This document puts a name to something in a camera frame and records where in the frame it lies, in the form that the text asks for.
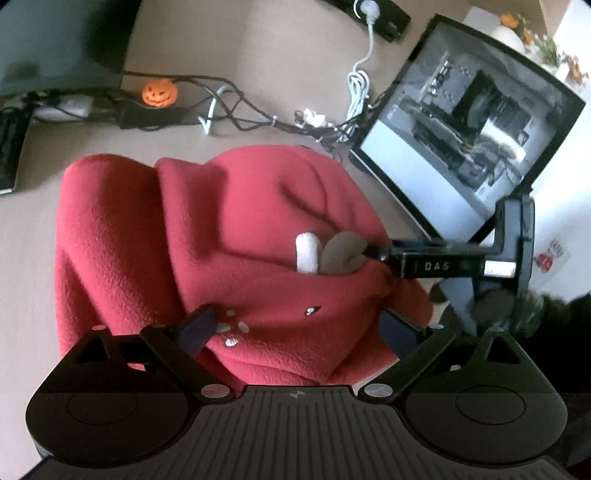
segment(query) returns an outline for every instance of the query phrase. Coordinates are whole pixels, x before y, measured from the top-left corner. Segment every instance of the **ribbed black surface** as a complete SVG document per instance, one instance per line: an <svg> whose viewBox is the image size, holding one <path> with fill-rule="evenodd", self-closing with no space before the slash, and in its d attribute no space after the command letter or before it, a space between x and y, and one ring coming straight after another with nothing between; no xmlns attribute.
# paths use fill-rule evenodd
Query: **ribbed black surface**
<svg viewBox="0 0 591 480"><path fill-rule="evenodd" d="M205 407L182 439L149 460L105 470L48 460L27 476L28 480L567 478L545 459L527 466L485 469L442 458L409 434L394 409L362 403L346 387L248 387L233 403Z"/></svg>

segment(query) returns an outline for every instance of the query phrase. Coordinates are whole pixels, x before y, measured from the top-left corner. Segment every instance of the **desk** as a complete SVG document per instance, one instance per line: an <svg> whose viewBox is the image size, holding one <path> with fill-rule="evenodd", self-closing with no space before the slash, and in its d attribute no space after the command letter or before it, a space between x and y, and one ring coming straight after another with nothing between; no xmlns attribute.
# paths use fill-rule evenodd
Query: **desk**
<svg viewBox="0 0 591 480"><path fill-rule="evenodd" d="M412 17L401 44L379 39L366 68L381 91L394 78L428 19L462 20L465 0L399 0ZM257 105L289 121L309 106L338 121L346 113L345 77L368 46L366 31L319 0L144 0L129 47L129 70L200 73L233 80ZM125 87L139 88L139 79ZM21 157L19 192L0 197L0 478L20 478L39 457L25 425L33 392L59 360L53 300L55 218L61 176L81 156L127 155L153 165L160 157L205 163L233 147L314 141L273 129L241 134L215 125L158 132L112 125L32 125ZM345 162L390 236L418 234L395 200Z"/></svg>

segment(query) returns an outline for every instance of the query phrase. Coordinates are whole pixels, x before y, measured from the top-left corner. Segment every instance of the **pumpkin figurine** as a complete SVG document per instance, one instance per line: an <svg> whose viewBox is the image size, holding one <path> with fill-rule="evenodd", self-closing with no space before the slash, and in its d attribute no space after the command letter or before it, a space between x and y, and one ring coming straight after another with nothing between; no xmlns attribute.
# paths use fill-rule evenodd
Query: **pumpkin figurine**
<svg viewBox="0 0 591 480"><path fill-rule="evenodd" d="M156 108L172 105L177 97L178 88L170 79L150 80L142 90L144 103Z"/></svg>

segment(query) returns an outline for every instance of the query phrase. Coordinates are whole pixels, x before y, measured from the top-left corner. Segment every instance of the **keyboard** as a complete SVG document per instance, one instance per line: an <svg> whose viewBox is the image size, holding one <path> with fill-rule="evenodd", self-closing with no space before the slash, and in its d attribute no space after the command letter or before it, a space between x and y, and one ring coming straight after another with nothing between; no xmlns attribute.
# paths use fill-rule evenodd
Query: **keyboard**
<svg viewBox="0 0 591 480"><path fill-rule="evenodd" d="M0 194L13 192L33 108L0 108Z"/></svg>

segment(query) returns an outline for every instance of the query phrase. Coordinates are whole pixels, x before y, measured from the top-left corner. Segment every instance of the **red fleece fabric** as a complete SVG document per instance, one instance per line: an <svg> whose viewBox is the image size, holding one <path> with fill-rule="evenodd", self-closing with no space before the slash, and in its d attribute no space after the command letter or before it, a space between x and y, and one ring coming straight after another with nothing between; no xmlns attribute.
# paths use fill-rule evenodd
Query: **red fleece fabric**
<svg viewBox="0 0 591 480"><path fill-rule="evenodd" d="M234 388L354 384L396 358L378 335L381 310L426 325L432 305L418 283L374 260L352 275L296 272L298 234L325 244L341 231L388 243L347 172L303 147L243 147L206 165L163 158L154 168L83 158L66 170L57 217L61 354L93 325L128 335L214 304L231 330L197 361ZM311 306L321 309L305 315Z"/></svg>

